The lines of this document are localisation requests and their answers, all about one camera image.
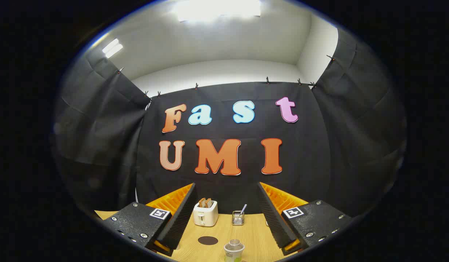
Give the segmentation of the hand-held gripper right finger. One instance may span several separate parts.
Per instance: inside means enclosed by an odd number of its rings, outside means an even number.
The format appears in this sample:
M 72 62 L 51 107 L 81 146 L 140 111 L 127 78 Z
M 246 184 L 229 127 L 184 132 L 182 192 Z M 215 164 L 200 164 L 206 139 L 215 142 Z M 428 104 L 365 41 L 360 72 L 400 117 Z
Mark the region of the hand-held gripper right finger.
M 257 188 L 260 209 L 284 255 L 327 242 L 351 224 L 351 216 L 326 201 L 307 202 L 263 182 Z

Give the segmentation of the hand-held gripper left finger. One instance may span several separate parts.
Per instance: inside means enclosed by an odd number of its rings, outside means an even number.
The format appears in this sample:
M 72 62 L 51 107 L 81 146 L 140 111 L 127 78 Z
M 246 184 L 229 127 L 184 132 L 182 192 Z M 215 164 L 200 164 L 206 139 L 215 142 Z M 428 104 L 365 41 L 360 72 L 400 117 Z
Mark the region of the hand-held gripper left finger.
M 171 257 L 184 234 L 196 201 L 196 184 L 191 183 L 146 205 L 132 202 L 103 219 L 103 225 L 141 248 Z

